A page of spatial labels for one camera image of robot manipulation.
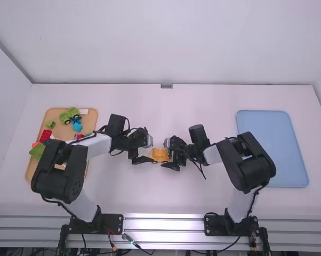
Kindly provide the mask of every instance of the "green toy car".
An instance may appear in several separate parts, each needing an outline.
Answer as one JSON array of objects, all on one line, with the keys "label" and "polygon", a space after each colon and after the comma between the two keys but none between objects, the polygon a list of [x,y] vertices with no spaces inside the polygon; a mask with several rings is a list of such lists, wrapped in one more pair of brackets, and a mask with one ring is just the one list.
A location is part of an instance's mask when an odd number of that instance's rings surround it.
[{"label": "green toy car", "polygon": [[72,118],[78,118],[80,116],[79,110],[75,107],[68,108],[68,114]]},{"label": "green toy car", "polygon": [[62,112],[60,114],[60,121],[62,124],[70,124],[69,114],[68,112]]},{"label": "green toy car", "polygon": [[80,112],[75,107],[70,107],[66,112],[60,114],[60,120],[62,124],[70,124],[71,118],[78,119],[80,117]]}]

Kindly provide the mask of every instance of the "yellow object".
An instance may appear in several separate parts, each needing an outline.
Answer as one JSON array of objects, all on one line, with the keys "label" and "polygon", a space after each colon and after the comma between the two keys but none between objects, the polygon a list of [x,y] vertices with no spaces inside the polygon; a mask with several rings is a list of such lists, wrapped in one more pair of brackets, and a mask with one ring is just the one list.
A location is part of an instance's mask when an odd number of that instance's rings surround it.
[{"label": "yellow object", "polygon": [[167,149],[153,148],[151,150],[150,158],[157,162],[170,162],[167,156]]}]

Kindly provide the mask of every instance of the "blue mat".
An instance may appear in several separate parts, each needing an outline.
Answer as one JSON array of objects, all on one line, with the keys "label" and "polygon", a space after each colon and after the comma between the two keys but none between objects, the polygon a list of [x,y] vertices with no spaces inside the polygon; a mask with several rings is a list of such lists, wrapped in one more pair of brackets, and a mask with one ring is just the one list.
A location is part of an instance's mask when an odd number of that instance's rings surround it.
[{"label": "blue mat", "polygon": [[272,158],[277,174],[270,180],[269,186],[307,186],[309,178],[288,113],[240,110],[236,121],[239,133],[250,131]]}]

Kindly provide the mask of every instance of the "lego toy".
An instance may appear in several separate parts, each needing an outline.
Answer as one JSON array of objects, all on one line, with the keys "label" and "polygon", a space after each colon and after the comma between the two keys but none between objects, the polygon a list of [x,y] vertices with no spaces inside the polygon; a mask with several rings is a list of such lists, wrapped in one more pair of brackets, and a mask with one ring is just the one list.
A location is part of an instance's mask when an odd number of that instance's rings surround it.
[{"label": "lego toy", "polygon": [[79,119],[80,112],[76,107],[70,107],[66,112],[62,112],[59,117],[62,124],[70,124],[72,119]]},{"label": "lego toy", "polygon": [[60,121],[62,124],[70,124],[69,114],[68,112],[62,112],[60,115]]},{"label": "lego toy", "polygon": [[47,139],[47,140],[45,140],[45,141],[43,142],[43,144],[47,146],[47,145],[50,143],[50,141],[51,141],[51,139]]},{"label": "lego toy", "polygon": [[34,142],[34,143],[31,145],[31,147],[32,147],[32,148],[35,148],[35,146],[36,146],[37,144],[39,144],[39,141]]},{"label": "lego toy", "polygon": [[72,117],[72,118],[79,118],[80,117],[80,112],[75,107],[68,108],[67,112],[69,114],[69,117]]},{"label": "lego toy", "polygon": [[42,143],[38,143],[31,151],[29,151],[30,156],[36,160],[40,160],[43,154],[45,146]]},{"label": "lego toy", "polygon": [[45,123],[45,126],[47,126],[49,129],[53,129],[56,123],[53,120],[49,120]]},{"label": "lego toy", "polygon": [[150,158],[152,158],[155,162],[161,162],[161,163],[170,162],[167,149],[153,148],[151,150]]},{"label": "lego toy", "polygon": [[83,134],[76,134],[76,135],[75,135],[75,139],[76,139],[76,140],[79,140],[79,139],[81,139],[81,138],[83,138],[83,137],[85,137]]},{"label": "lego toy", "polygon": [[41,134],[41,138],[39,139],[39,141],[41,143],[44,143],[44,141],[49,139],[51,135],[52,135],[52,131],[51,130],[43,130],[43,132]]},{"label": "lego toy", "polygon": [[82,125],[80,123],[75,122],[73,124],[73,130],[76,131],[76,132],[80,132],[82,130],[82,128],[83,127],[82,127]]}]

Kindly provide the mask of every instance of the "table surface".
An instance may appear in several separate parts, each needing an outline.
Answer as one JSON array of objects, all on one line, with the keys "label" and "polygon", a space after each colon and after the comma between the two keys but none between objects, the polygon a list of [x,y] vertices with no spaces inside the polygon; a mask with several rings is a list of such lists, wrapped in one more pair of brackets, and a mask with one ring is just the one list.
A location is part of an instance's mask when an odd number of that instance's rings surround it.
[{"label": "table surface", "polygon": [[[111,113],[124,115],[132,127],[147,127],[154,147],[162,147],[172,135],[190,142],[188,128],[199,123],[211,142],[235,136],[240,109],[284,110],[291,117],[310,183],[305,188],[265,188],[253,212],[264,221],[321,221],[321,107],[308,85],[33,85],[0,170],[0,216],[67,216],[31,191],[25,170],[45,111],[69,106],[97,109],[97,128]],[[149,163],[131,165],[127,153],[103,155],[91,161],[84,189],[103,212],[179,214],[184,219],[183,214],[222,214],[232,184],[223,164],[207,166],[204,172],[207,180],[191,163],[175,172]]]}]

